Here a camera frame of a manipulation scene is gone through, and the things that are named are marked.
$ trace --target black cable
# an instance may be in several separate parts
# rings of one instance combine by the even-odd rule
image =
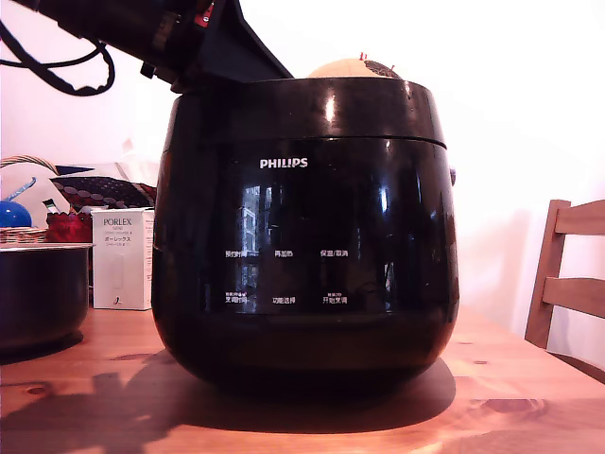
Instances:
[[[48,69],[48,66],[40,63],[36,59],[34,59],[31,55],[29,55],[19,44],[17,39],[12,36],[9,30],[5,27],[5,25],[0,21],[0,38],[9,48],[10,52],[14,54],[17,60],[21,61],[23,66],[30,71],[32,71],[36,76],[42,79],[51,87],[63,92],[67,95],[71,96],[94,96],[100,95],[102,93],[107,92],[110,88],[112,88],[113,83],[115,82],[115,65],[113,64],[112,56],[105,48],[104,44],[101,44],[99,41],[89,40],[92,44],[95,45],[96,51],[103,56],[103,60],[107,63],[109,68],[109,75],[107,77],[107,82],[105,85],[101,85],[98,88],[93,87],[82,87],[75,89],[73,85],[66,82],[64,79],[57,76],[55,73]]]
[[[42,63],[42,66],[45,68],[66,68],[68,66],[76,66],[77,64],[85,63],[88,60],[92,60],[101,52],[95,48],[90,54],[86,54],[84,57],[80,57],[79,59],[67,60],[67,61],[53,61],[51,63]],[[2,60],[0,59],[0,65],[10,66],[11,68],[27,68],[20,61],[10,61],[10,60]]]

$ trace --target white box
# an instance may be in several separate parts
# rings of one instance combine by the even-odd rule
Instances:
[[[153,210],[94,210],[92,216],[94,307],[150,309]]]

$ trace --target rice cooker lid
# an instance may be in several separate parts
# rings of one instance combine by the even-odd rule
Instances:
[[[172,128],[191,122],[206,144],[380,137],[445,147],[433,95],[422,85],[400,79],[209,82],[176,101]]]

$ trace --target black pot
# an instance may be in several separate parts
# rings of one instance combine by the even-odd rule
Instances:
[[[59,341],[88,311],[92,244],[0,245],[0,355]]]
[[[458,313],[451,187],[420,85],[286,79],[181,96],[154,239],[166,348],[231,389],[419,374]]]

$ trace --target chair backrest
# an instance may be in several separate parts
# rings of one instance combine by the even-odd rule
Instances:
[[[550,201],[526,329],[526,340],[544,349],[554,306],[605,318],[605,281],[559,277],[566,235],[605,235],[605,201]]]

